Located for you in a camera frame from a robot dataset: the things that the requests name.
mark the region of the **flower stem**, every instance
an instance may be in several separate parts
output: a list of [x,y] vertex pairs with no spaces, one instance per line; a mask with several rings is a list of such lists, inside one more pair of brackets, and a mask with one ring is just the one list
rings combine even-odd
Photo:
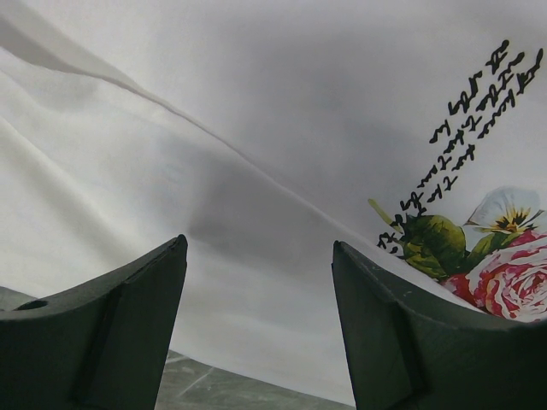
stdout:
[[380,218],[391,228],[393,228],[395,231],[399,233],[403,233],[403,230],[401,229],[401,226],[393,225],[395,224],[395,221],[390,218],[388,214],[385,213],[384,209],[380,208],[378,203],[374,199],[369,199],[368,204],[373,207],[373,209],[376,211],[376,213],[380,216]]

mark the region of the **flower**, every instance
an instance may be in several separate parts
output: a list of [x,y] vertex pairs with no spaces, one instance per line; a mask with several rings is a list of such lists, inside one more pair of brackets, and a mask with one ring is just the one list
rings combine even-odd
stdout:
[[493,232],[522,233],[547,226],[547,213],[539,205],[539,195],[533,190],[503,187],[492,191],[462,227],[466,249],[473,249]]
[[522,322],[547,318],[547,232],[526,231],[444,286],[477,308]]

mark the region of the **rose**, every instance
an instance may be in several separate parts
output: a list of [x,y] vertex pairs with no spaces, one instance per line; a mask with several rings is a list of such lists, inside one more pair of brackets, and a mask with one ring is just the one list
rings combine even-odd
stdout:
[[522,322],[547,318],[547,232],[524,232],[444,287],[496,316]]

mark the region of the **hole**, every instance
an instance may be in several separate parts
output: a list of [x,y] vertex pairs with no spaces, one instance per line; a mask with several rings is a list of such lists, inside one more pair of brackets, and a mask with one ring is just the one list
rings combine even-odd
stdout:
[[48,301],[32,301],[19,306],[16,310],[33,310],[43,308],[48,305]]

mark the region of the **gray marble surface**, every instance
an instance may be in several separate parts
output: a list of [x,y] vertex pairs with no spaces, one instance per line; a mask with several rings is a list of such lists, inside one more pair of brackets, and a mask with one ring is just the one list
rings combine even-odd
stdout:
[[[0,309],[32,298],[0,287]],[[333,403],[225,372],[169,352],[155,410],[351,410]]]

